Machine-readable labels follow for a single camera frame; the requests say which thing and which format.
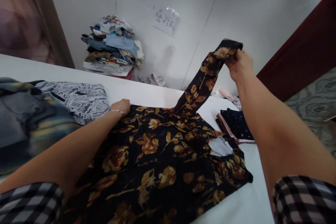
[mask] hand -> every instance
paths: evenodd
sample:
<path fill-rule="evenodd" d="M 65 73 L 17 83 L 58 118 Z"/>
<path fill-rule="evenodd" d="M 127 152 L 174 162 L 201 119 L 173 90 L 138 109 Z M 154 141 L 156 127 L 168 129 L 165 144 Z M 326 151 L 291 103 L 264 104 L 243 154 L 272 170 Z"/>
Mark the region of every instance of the hand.
<path fill-rule="evenodd" d="M 117 101 L 111 105 L 111 110 L 120 110 L 124 112 L 125 115 L 130 111 L 130 101 L 127 99 L 122 99 L 121 101 Z"/>
<path fill-rule="evenodd" d="M 244 75 L 254 75 L 253 73 L 253 59 L 244 50 L 238 49 L 236 52 L 236 59 L 229 59 L 225 65 L 230 71 L 230 76 L 234 82 L 237 82 Z"/>

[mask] shirt sleeve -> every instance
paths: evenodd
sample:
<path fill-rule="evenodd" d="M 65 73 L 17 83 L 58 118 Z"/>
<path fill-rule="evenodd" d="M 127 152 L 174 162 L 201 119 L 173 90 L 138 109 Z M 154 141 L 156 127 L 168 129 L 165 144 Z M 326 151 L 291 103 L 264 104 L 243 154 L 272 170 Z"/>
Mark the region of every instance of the shirt sleeve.
<path fill-rule="evenodd" d="M 33 183 L 0 194 L 0 223 L 58 223 L 64 195 L 54 183 Z"/>
<path fill-rule="evenodd" d="M 336 187 L 306 176 L 287 176 L 273 189 L 276 223 L 335 223 Z"/>

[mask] dark blue fabric with dots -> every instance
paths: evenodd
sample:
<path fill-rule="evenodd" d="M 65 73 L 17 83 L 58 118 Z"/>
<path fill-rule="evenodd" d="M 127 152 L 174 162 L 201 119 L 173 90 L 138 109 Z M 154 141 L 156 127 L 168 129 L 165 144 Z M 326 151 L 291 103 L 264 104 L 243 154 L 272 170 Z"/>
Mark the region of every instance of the dark blue fabric with dots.
<path fill-rule="evenodd" d="M 221 110 L 220 113 L 237 139 L 254 140 L 242 111 L 234 111 L 228 108 L 227 110 Z"/>

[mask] patterned carpet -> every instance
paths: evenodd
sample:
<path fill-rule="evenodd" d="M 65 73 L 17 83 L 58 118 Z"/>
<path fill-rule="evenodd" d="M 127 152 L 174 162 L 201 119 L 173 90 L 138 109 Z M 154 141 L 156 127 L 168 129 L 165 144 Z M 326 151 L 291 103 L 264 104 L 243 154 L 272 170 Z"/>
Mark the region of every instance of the patterned carpet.
<path fill-rule="evenodd" d="M 302 89 L 285 102 L 324 143 L 336 158 L 336 68 Z"/>

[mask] pink fabric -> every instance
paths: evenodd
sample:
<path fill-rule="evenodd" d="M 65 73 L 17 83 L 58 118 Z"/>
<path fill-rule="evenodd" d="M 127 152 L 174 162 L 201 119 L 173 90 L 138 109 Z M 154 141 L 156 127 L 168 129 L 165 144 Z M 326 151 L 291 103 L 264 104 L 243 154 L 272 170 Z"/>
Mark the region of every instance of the pink fabric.
<path fill-rule="evenodd" d="M 233 139 L 237 140 L 237 138 L 234 136 L 234 134 L 232 133 L 232 131 L 230 130 L 230 127 L 228 126 L 228 124 L 226 123 L 226 121 L 224 120 L 223 116 L 218 113 L 219 118 L 222 120 L 227 132 L 229 133 L 230 137 L 232 137 Z"/>
<path fill-rule="evenodd" d="M 221 93 L 222 96 L 227 98 L 229 101 L 232 102 L 234 100 L 234 97 L 232 96 L 232 94 L 228 90 L 226 90 L 225 88 L 219 89 L 219 92 Z"/>

